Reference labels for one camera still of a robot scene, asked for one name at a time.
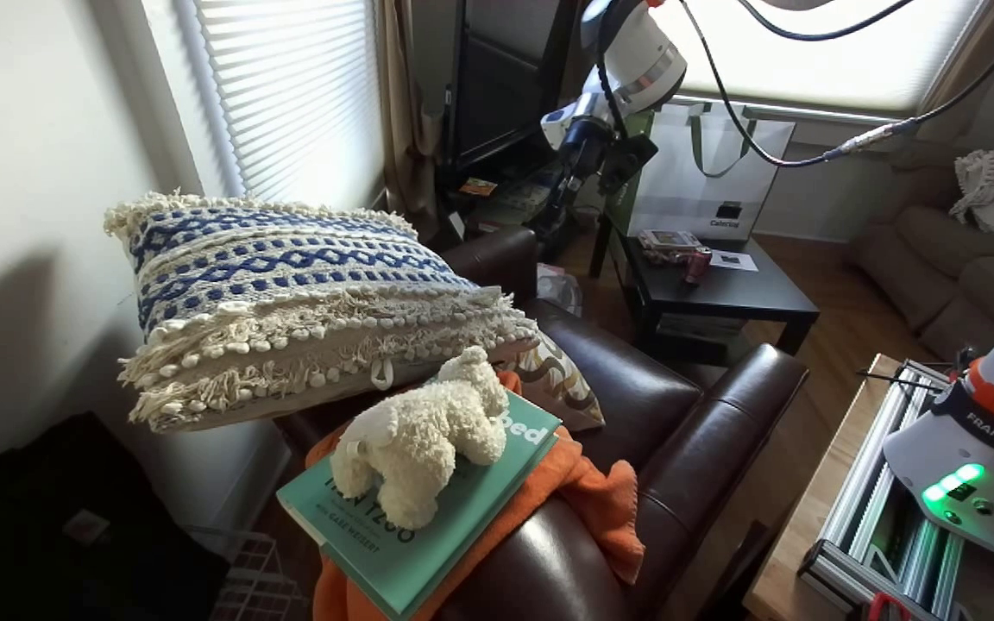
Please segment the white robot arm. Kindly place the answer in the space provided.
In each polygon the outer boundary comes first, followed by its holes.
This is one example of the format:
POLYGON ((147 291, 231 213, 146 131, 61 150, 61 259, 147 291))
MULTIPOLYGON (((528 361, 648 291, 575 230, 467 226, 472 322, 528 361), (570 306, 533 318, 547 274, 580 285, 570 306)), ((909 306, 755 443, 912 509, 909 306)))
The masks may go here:
POLYGON ((664 0, 590 0, 580 14, 580 44, 590 55, 580 92, 541 114, 539 129, 556 150, 539 236, 559 230, 587 180, 616 195, 654 155, 648 136, 631 136, 627 121, 673 98, 688 75, 688 57, 655 24, 664 0))

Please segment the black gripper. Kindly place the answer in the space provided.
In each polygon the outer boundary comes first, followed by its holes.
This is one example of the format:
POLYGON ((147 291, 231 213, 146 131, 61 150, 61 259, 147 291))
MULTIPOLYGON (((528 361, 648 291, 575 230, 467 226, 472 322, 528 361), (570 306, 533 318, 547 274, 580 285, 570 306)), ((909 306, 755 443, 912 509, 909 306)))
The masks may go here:
POLYGON ((587 180, 616 195, 655 155, 644 136, 620 136, 594 99, 548 110, 539 129, 556 162, 541 211, 533 216, 535 230, 559 230, 587 180))

